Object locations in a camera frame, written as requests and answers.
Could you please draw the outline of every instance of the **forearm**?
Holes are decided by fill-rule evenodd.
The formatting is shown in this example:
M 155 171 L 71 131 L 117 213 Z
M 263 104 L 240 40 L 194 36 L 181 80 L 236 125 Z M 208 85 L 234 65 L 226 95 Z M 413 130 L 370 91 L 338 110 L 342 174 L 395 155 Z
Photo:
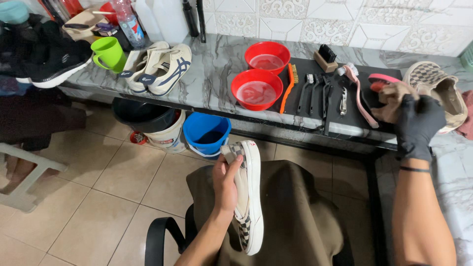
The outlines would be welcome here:
M 210 265 L 222 245 L 232 218 L 233 213 L 223 213 L 214 209 L 175 266 Z
M 419 159 L 407 159 L 402 165 L 429 169 L 429 163 Z M 456 265 L 453 238 L 438 205 L 430 173 L 400 170 L 393 239 L 398 265 Z

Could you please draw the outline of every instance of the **gloved hand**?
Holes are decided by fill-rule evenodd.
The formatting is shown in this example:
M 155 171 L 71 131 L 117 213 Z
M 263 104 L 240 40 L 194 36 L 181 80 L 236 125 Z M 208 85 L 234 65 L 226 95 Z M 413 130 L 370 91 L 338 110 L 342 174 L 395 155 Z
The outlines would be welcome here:
M 446 124 L 445 111 L 437 100 L 421 95 L 416 101 L 404 95 L 395 125 L 398 156 L 431 162 L 430 140 Z

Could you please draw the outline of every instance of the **pink towel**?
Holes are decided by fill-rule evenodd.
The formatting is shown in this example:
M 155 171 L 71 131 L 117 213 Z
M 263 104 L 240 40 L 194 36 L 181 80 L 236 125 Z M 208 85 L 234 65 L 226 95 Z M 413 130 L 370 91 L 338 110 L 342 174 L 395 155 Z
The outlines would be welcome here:
M 473 90 L 464 92 L 462 97 L 468 110 L 468 116 L 463 125 L 456 129 L 456 132 L 473 141 Z

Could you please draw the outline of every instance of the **green basket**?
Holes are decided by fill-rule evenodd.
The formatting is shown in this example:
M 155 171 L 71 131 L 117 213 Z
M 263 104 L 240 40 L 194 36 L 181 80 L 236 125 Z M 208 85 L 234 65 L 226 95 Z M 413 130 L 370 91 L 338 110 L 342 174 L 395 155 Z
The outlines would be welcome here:
M 466 52 L 460 57 L 460 61 L 466 70 L 473 72 L 473 44 L 466 49 Z

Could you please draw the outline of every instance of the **black mat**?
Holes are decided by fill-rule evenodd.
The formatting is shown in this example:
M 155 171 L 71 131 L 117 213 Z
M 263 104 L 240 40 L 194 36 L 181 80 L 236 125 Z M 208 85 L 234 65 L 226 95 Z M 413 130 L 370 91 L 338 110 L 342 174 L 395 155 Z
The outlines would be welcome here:
M 299 98 L 300 93 L 302 91 L 302 87 L 306 82 L 306 74 L 321 74 L 324 73 L 320 66 L 317 64 L 315 60 L 309 59 L 299 59 L 299 58 L 291 58 L 291 64 L 296 65 L 297 73 L 299 76 L 299 83 L 294 84 L 294 87 L 291 90 L 287 100 L 286 106 L 284 108 L 284 113 L 289 115 L 298 115 L 303 117 L 310 117 L 315 119 L 322 119 L 322 88 L 324 84 L 321 82 L 319 86 L 316 87 L 315 91 L 316 95 L 316 110 L 313 112 L 312 116 L 309 115 L 310 109 L 310 102 L 312 97 L 312 86 L 307 86 L 304 95 L 304 101 L 302 104 L 302 111 L 297 114 L 297 108 L 299 105 Z M 378 102 L 377 93 L 373 92 L 369 87 L 371 83 L 368 81 L 368 76 L 372 73 L 379 73 L 388 75 L 399 80 L 402 80 L 401 71 L 394 70 L 394 69 L 383 69 L 383 68 L 376 68 L 376 67 L 368 67 L 368 66 L 356 66 L 359 72 L 358 79 L 361 82 L 361 102 L 364 104 L 365 109 L 369 111 L 369 108 L 373 107 L 382 107 L 383 104 Z M 333 89 L 331 91 L 331 98 L 332 104 L 329 106 L 327 110 L 327 117 L 329 117 L 330 122 L 352 125 L 356 127 L 361 127 L 364 129 L 372 129 L 368 122 L 366 122 L 365 118 L 359 112 L 357 105 L 356 105 L 356 90 L 357 86 L 355 83 L 351 82 L 348 77 L 345 75 L 339 76 L 336 71 L 333 73 L 327 73 L 329 79 L 331 80 L 331 85 L 333 85 Z M 289 85 L 289 74 L 288 74 L 288 67 L 279 74 L 279 77 L 282 80 L 282 84 L 284 86 L 284 91 L 281 97 L 268 109 L 269 111 L 279 113 L 281 102 L 284 93 Z M 347 95 L 347 114 L 340 115 L 340 102 L 342 100 L 342 87 L 345 87 L 348 91 Z M 394 133 L 393 124 L 379 122 L 379 128 L 373 129 L 376 131 Z

